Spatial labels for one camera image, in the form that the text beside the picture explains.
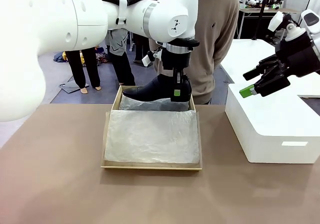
white clamp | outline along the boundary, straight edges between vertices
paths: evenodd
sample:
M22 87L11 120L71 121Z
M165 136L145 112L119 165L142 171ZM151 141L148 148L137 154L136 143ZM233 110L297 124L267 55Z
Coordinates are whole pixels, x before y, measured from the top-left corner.
M115 21L115 24L118 26L124 25L127 23L127 6L128 6L128 1L127 0L119 0L119 14L118 18Z

person in brown sweater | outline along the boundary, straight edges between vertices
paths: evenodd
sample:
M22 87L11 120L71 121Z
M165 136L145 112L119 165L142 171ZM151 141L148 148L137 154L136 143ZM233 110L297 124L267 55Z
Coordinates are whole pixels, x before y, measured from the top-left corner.
M228 53L235 35L239 13L239 0L198 0L198 18L195 24L195 39L200 45L191 52L190 65L184 71L190 78L195 104L211 102L215 88L214 69ZM150 40L150 49L157 49ZM154 62L158 74L162 63Z

wooden desk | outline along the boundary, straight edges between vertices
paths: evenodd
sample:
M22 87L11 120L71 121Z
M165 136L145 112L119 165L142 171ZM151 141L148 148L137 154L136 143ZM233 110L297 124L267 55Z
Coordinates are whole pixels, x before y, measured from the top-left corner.
M199 111L203 171L100 168L104 104L49 104L0 150L1 224L301 224L320 163L249 163L224 106Z
M256 14L260 13L261 8L241 8L241 9L239 9L239 11L242 12L242 17L241 17L241 24L240 24L240 29L239 29L239 34L237 36L237 39L241 38L241 33L243 30L243 26L244 26L244 20L245 20L245 17L248 17L248 15L246 16L246 14L250 15L252 13L256 13ZM263 11L263 13L265 13L265 14L276 14L277 12L293 13L293 14L300 13L300 11L296 11L296 10L293 10L290 8L279 8L278 10L269 8L269 9L265 9Z

bare foot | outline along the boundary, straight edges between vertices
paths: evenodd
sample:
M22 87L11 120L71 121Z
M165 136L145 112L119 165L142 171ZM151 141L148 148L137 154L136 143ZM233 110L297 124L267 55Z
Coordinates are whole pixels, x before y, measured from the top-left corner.
M80 92L81 92L82 94L88 94L87 88L81 88L81 89L80 89Z

